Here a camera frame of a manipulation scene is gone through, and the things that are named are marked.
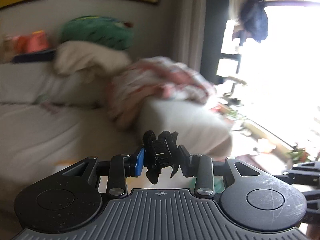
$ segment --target small cloth on sofa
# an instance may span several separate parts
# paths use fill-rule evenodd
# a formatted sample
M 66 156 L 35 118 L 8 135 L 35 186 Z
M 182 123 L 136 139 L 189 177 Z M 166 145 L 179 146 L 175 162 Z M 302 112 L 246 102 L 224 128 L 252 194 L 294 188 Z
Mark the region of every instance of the small cloth on sofa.
M 57 48 L 53 67 L 64 75 L 87 69 L 86 82 L 90 82 L 95 76 L 118 74 L 130 64 L 129 55 L 124 51 L 87 41 L 67 41 Z
M 214 87 L 198 72 L 166 57 L 139 60 L 107 87 L 109 114 L 122 129 L 130 127 L 147 96 L 204 105 L 214 94 Z

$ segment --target sofa back cushion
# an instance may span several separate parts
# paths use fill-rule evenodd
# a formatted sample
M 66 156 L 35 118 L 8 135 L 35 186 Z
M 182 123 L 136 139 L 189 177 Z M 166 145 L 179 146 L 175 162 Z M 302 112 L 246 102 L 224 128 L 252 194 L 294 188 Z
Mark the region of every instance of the sofa back cushion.
M 89 106 L 103 104 L 107 80 L 84 83 L 81 73 L 59 76 L 51 62 L 0 65 L 0 103 L 33 103 L 47 95 L 52 103 Z

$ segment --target metal screw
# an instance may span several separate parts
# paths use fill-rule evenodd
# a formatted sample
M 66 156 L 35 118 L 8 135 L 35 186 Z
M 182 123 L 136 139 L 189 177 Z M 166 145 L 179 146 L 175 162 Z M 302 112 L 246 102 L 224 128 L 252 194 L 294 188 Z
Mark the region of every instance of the metal screw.
M 124 194 L 124 190 L 122 188 L 115 187 L 109 190 L 109 194 L 113 196 L 121 196 Z
M 197 193 L 199 195 L 202 195 L 202 196 L 209 196 L 209 195 L 211 195 L 213 193 L 213 190 L 209 189 L 207 187 L 202 187 L 202 188 L 197 190 Z

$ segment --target window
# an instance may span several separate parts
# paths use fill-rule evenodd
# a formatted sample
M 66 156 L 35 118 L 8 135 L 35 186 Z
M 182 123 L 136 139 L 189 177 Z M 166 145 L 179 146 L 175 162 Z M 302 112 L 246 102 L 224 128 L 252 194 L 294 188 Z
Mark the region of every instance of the window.
M 268 38 L 247 39 L 239 69 L 247 116 L 289 144 L 320 150 L 320 6 L 268 6 Z

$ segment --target hanging dark jacket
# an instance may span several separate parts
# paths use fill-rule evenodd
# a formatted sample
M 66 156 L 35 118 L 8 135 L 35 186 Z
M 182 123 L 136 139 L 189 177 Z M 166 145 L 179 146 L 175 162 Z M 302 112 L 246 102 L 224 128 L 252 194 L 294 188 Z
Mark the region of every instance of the hanging dark jacket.
M 264 8 L 264 0 L 247 0 L 240 12 L 244 29 L 259 43 L 268 36 L 268 16 Z

